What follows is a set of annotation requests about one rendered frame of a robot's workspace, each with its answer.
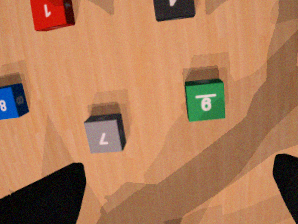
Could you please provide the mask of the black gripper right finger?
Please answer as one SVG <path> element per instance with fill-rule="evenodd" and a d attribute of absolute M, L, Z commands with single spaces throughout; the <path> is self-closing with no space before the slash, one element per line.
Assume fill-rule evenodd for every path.
<path fill-rule="evenodd" d="M 291 217 L 298 224 L 298 157 L 279 153 L 274 157 L 273 179 Z"/>

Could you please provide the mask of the blue block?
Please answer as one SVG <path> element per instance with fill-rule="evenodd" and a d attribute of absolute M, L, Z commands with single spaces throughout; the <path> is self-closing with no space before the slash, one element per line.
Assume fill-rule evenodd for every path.
<path fill-rule="evenodd" d="M 15 119 L 28 111 L 27 97 L 24 95 L 23 83 L 0 87 L 0 120 Z"/>

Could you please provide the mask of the red block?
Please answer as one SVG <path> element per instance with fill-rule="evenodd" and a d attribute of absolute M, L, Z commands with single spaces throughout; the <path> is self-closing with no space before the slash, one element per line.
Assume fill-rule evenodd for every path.
<path fill-rule="evenodd" d="M 76 24 L 72 0 L 31 0 L 35 30 L 47 32 Z"/>

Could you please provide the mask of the black square block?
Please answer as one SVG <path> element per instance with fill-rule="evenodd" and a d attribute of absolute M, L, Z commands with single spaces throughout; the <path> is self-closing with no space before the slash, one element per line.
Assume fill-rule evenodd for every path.
<path fill-rule="evenodd" d="M 154 0 L 154 10 L 156 10 L 156 19 L 161 20 L 178 20 L 194 18 L 196 8 L 194 0 Z"/>

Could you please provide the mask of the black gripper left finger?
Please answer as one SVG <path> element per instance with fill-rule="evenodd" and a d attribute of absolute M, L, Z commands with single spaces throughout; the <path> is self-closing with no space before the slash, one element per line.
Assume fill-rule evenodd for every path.
<path fill-rule="evenodd" d="M 77 224 L 86 186 L 82 163 L 72 163 L 0 198 L 0 224 Z"/>

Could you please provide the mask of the green block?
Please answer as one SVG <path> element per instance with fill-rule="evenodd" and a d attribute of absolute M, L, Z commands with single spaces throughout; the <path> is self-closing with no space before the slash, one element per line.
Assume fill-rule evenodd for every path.
<path fill-rule="evenodd" d="M 185 81 L 189 121 L 225 119 L 225 84 L 217 79 Z"/>

